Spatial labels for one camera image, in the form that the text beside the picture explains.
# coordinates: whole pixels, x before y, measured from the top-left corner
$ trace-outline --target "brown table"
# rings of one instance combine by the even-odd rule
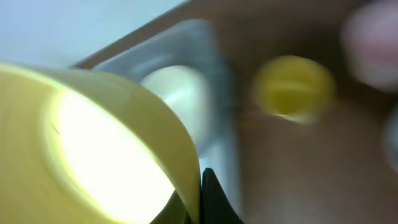
[[[339,29],[360,0],[192,0],[123,37],[79,66],[98,63],[179,21],[205,18],[236,81],[247,224],[398,223],[398,179],[381,147],[396,96],[353,80]],[[278,55],[327,66],[338,99],[313,126],[262,114],[252,102],[256,70]]]

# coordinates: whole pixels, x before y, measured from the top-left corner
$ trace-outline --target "yellow cap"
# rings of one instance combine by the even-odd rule
[[[267,113],[309,124],[317,120],[330,102],[335,83],[331,73],[319,63],[283,56],[259,70],[254,91]]]

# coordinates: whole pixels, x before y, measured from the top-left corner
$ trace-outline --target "black object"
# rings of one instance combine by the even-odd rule
[[[200,215],[202,224],[244,224],[229,204],[216,174],[210,168],[203,172]]]

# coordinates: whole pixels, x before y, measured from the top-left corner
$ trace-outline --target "white wall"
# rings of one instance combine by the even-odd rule
[[[184,0],[0,0],[0,61],[67,68]]]

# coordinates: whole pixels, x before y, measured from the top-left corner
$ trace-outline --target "wooden surface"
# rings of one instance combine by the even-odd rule
[[[214,26],[236,81],[244,221],[247,224],[398,223],[398,179],[382,154],[382,124],[396,96],[355,82],[339,31],[360,0],[192,0],[80,64],[92,66],[178,21],[202,17]],[[279,55],[328,67],[338,99],[313,126],[259,112],[252,78]]]

